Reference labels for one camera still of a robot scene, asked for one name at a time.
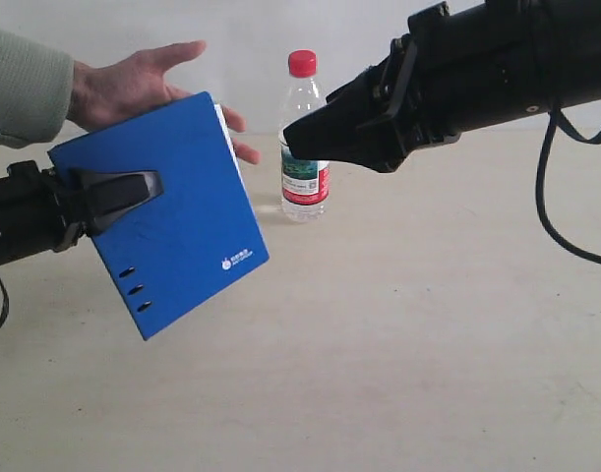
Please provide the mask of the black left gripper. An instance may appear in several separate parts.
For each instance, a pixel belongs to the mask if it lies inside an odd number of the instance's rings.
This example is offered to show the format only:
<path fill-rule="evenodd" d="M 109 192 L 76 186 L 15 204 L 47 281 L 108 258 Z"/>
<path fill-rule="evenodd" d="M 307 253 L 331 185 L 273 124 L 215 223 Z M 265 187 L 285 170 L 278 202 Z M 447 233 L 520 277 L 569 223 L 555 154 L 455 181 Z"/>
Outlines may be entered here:
<path fill-rule="evenodd" d="M 75 247 L 164 191 L 155 170 L 73 168 L 70 175 L 75 189 L 55 169 L 39 169 L 32 160 L 8 166 L 0 177 L 0 266 Z"/>

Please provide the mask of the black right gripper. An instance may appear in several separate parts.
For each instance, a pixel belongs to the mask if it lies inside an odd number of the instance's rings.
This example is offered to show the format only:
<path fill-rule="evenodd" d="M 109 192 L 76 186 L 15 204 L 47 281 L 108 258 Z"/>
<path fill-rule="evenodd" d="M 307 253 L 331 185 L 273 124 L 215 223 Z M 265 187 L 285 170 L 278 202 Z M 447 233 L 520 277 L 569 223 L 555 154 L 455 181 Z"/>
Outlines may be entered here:
<path fill-rule="evenodd" d="M 394 172 L 418 149 L 551 108 L 537 37 L 539 1 L 484 1 L 451 13 L 437 2 L 407 20 L 388 55 L 282 127 L 299 160 Z"/>

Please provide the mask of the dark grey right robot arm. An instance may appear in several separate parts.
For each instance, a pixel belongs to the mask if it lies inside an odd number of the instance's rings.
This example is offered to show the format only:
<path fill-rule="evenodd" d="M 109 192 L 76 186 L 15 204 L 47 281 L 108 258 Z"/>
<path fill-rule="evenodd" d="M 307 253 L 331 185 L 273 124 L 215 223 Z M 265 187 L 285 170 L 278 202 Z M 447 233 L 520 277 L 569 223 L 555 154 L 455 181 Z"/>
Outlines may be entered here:
<path fill-rule="evenodd" d="M 299 160 L 392 173 L 464 133 L 601 100 L 601 1 L 439 2 L 282 135 Z"/>

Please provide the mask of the grey green sleeved forearm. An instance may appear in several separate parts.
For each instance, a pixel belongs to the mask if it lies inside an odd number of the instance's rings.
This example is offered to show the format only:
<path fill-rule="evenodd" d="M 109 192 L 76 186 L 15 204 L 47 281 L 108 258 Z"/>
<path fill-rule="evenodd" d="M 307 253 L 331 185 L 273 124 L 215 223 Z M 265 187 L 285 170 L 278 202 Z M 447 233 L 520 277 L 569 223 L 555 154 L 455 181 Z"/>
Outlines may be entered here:
<path fill-rule="evenodd" d="M 48 143 L 60 133 L 73 67 L 68 53 L 0 28 L 0 146 Z"/>

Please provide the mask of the person's bare hand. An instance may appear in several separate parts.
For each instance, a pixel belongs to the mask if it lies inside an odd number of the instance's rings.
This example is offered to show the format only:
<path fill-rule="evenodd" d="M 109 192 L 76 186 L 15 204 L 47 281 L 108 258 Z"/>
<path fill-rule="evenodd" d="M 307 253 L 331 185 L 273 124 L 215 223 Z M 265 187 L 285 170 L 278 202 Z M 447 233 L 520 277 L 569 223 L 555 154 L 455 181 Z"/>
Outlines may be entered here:
<path fill-rule="evenodd" d="M 190 96 L 165 75 L 199 58 L 206 48 L 198 39 L 138 50 L 102 67 L 76 60 L 66 119 L 97 131 Z"/>

